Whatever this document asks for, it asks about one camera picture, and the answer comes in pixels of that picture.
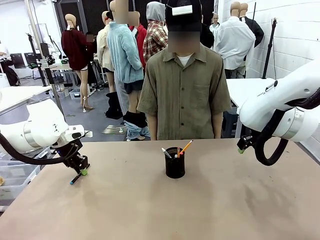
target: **yellow pencil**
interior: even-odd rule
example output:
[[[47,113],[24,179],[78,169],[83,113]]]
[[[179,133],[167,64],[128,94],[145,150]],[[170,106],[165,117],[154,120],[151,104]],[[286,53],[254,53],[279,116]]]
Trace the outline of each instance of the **yellow pencil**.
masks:
[[[187,148],[190,146],[190,144],[191,144],[193,141],[194,141],[194,140],[192,139],[192,140],[184,147],[184,149],[182,149],[182,151],[180,152],[180,154],[183,153],[185,150],[187,150]]]

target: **brown table surface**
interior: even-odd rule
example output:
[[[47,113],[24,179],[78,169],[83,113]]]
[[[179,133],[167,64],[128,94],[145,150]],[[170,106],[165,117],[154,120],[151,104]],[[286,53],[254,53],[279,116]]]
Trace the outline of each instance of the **brown table surface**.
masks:
[[[161,147],[188,142],[85,143],[88,175],[70,185],[72,169],[46,166],[0,217],[0,239],[320,239],[320,167],[294,143],[267,167],[236,139],[195,140],[185,176],[168,178]]]

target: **black shorts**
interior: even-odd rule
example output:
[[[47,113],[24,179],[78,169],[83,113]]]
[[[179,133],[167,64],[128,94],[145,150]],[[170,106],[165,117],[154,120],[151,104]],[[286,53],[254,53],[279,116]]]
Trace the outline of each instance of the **black shorts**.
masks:
[[[103,72],[105,72],[105,73],[113,73],[113,71],[110,71],[108,68],[106,68],[106,67],[103,67],[102,68],[103,69]]]
[[[138,80],[131,83],[124,83],[124,89],[127,94],[132,93],[132,91],[141,91],[144,80]]]

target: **gray hoodie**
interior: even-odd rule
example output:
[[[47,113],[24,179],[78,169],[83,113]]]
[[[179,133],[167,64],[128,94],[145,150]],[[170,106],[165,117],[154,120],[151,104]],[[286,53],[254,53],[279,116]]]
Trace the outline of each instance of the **gray hoodie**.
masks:
[[[158,1],[151,1],[146,5],[146,19],[154,21],[165,21],[166,6]]]

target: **light blue sweater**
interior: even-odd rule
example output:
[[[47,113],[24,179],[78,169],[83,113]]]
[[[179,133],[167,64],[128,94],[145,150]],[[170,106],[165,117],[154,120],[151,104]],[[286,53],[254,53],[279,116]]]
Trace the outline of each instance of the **light blue sweater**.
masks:
[[[143,80],[144,72],[135,37],[126,24],[116,24],[115,21],[109,24],[106,41],[118,79],[125,84]]]

